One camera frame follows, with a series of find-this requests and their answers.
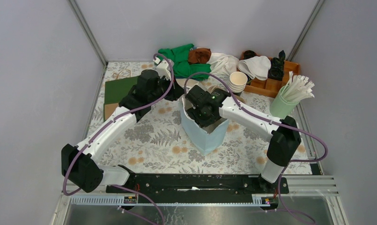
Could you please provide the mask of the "light blue paper bag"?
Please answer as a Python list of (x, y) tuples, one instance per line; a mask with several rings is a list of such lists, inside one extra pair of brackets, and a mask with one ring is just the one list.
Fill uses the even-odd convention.
[[(185, 89), (187, 93), (195, 85), (198, 85), (205, 91), (208, 91), (207, 88), (205, 88), (199, 82), (195, 82), (195, 83), (188, 82), (187, 87)], [(208, 127), (200, 127), (187, 114), (187, 110), (192, 107), (192, 104), (186, 99), (186, 94), (184, 94), (180, 98), (181, 124), (183, 126), (184, 131), (188, 135), (189, 139), (193, 143), (193, 145), (203, 155), (209, 154), (210, 152), (212, 152), (213, 150), (215, 150), (222, 144), (223, 139), (227, 132), (229, 120), (221, 117), (221, 119), (219, 119), (215, 124), (212, 124)], [(221, 107), (223, 106), (222, 102), (227, 97), (230, 97), (230, 96), (231, 96), (230, 93), (221, 90)]]

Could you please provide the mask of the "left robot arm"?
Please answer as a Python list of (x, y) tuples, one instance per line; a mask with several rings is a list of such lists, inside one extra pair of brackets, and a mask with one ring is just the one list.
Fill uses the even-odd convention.
[(134, 178), (123, 166), (100, 166), (103, 154), (127, 129), (135, 125), (147, 114), (153, 105), (166, 99), (176, 101), (183, 94), (173, 72), (174, 62), (162, 54), (154, 55), (155, 70), (147, 69), (137, 77), (134, 85), (119, 103), (112, 115), (91, 135), (72, 146), (66, 144), (61, 150), (62, 191), (70, 196), (75, 192), (67, 191), (71, 181), (90, 193), (98, 186), (117, 185), (128, 193), (134, 189)]

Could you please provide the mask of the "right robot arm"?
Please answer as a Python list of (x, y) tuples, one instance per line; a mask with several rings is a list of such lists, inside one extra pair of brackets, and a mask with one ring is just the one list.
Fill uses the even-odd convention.
[(185, 99), (192, 104), (187, 114), (200, 127), (228, 119), (252, 130), (269, 143), (268, 161), (260, 174), (258, 186), (264, 193), (272, 192), (277, 187), (279, 175), (301, 144), (295, 119), (290, 116), (281, 119), (261, 113), (219, 88), (210, 93), (195, 85), (187, 92)]

